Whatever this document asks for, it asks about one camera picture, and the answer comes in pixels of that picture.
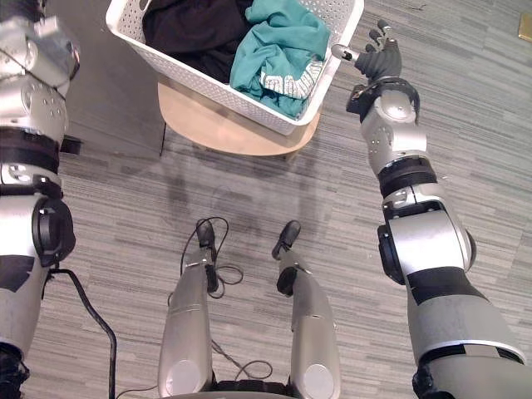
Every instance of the white laundry basket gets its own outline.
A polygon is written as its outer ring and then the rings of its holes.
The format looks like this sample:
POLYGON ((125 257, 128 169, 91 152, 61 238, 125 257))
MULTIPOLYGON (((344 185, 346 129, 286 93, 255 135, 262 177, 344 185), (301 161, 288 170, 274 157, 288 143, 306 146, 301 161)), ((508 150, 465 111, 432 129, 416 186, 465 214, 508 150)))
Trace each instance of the white laundry basket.
POLYGON ((305 7, 325 21, 331 30, 331 37, 318 84, 306 101, 304 113, 296 121, 247 97, 229 85, 146 46, 142 32, 142 17, 150 1, 112 0, 106 15, 107 26, 111 32, 128 42, 158 72, 282 135, 289 135, 297 126, 307 125, 315 117, 340 65, 340 60, 331 56, 331 46, 336 43, 349 45, 364 8, 363 0, 300 0, 305 7))

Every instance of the black cable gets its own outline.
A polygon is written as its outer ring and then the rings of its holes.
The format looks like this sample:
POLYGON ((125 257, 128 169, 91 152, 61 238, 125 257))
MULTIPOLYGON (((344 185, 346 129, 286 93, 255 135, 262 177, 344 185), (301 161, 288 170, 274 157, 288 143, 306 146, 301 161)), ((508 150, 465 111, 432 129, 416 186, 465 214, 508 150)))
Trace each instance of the black cable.
POLYGON ((238 380, 238 378, 240 377, 240 374, 242 373, 244 373, 248 378, 252 380, 265 380, 266 378, 270 377, 273 374, 273 366, 270 362, 267 362, 265 360, 252 360, 251 362, 247 362, 244 365, 242 365, 241 363, 234 360, 234 358, 231 355, 229 355, 226 351, 224 351, 224 349, 214 339, 211 339, 211 342, 212 342, 212 348, 216 353, 225 357, 227 360, 232 362, 239 369, 239 371, 234 376, 235 381, 238 380), (253 374, 249 372, 248 370, 246 370, 252 364, 265 364, 268 367, 269 371, 263 376, 253 374))
POLYGON ((212 299, 220 299, 222 298, 224 295, 225 295, 225 286, 226 285, 236 285, 236 284, 239 284, 239 283, 242 283, 242 280, 244 280, 244 271, 242 271, 241 268, 239 268, 238 266, 233 266, 233 265, 224 265, 224 266, 218 266, 216 267, 216 275, 218 276, 218 281, 219 281, 219 293, 217 293, 218 291, 214 292, 214 293, 209 293, 209 296, 212 298, 212 299), (234 280, 234 281, 228 281, 227 279, 223 278, 222 276, 220 276, 218 274, 218 271, 219 270, 223 270, 223 269, 228 269, 228 270, 235 270, 238 274, 239 274, 239 278, 237 280, 234 280))
POLYGON ((109 354, 109 399, 115 398, 115 384, 116 384, 116 335, 115 332, 109 327, 109 324, 100 316, 100 314, 92 307, 91 301, 85 294, 85 289, 77 278, 76 274, 67 268, 52 268, 48 272, 49 274, 67 274, 71 278, 77 293, 80 296, 83 306, 87 312, 94 318, 94 320, 100 325, 101 329, 106 332, 111 343, 111 352, 109 354))
POLYGON ((192 241, 192 238, 194 238, 195 234, 198 232, 198 228, 200 226, 202 226, 204 223, 210 222, 211 220, 222 220, 225 223, 224 237, 222 237, 222 240, 219 243, 218 249, 214 250, 214 253, 213 253, 213 256, 212 256, 214 266, 216 266, 216 259, 218 258, 218 253, 222 249, 222 246, 224 245, 225 239, 227 238, 227 234, 229 233, 229 222, 227 221, 227 219, 222 218, 220 216, 212 216, 212 217, 207 218, 207 219, 201 219, 199 221, 199 223, 196 225, 194 231, 189 236, 189 238, 186 240, 185 248, 183 249, 183 253, 181 254, 180 274, 183 274, 183 262, 185 261, 186 250, 188 249, 188 247, 190 245, 190 241, 192 241))
POLYGON ((148 392, 148 391, 151 391, 152 389, 156 389, 157 387, 158 387, 157 385, 154 385, 153 387, 149 387, 149 388, 126 389, 125 391, 122 391, 118 395, 116 395, 116 399, 119 399, 119 397, 121 397, 122 395, 125 395, 126 393, 129 393, 129 392, 148 392))

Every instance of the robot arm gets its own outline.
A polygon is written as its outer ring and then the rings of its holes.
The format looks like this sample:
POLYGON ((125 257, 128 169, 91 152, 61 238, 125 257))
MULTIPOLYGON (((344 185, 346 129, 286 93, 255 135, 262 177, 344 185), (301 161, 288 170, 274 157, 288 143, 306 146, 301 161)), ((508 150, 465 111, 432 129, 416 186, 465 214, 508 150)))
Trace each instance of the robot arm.
POLYGON ((0 397, 19 398, 48 270, 74 248, 57 176, 72 40, 38 0, 0 2, 0 397))
POLYGON ((399 77, 401 55, 391 28, 370 37, 357 54, 335 47, 369 78, 356 86, 347 111, 360 115, 369 162, 384 198, 379 227, 384 272, 406 286, 408 323, 418 366, 414 391, 421 399, 525 399, 532 373, 499 311, 474 288, 466 271, 475 241, 463 227, 426 153, 417 124, 419 96, 399 77))

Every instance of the teal shirt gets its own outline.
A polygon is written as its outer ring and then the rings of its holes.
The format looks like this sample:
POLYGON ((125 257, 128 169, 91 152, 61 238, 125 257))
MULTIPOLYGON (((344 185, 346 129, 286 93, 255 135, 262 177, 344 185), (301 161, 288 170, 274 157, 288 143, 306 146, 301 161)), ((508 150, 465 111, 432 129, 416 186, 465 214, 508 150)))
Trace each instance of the teal shirt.
POLYGON ((253 27, 236 52, 229 84, 298 119, 306 101, 304 94, 313 84, 310 76, 317 78, 321 69, 316 68, 317 62, 323 61, 327 50, 329 30, 325 22, 297 0, 254 0, 245 15, 253 27), (292 90, 294 81, 301 90, 292 90))

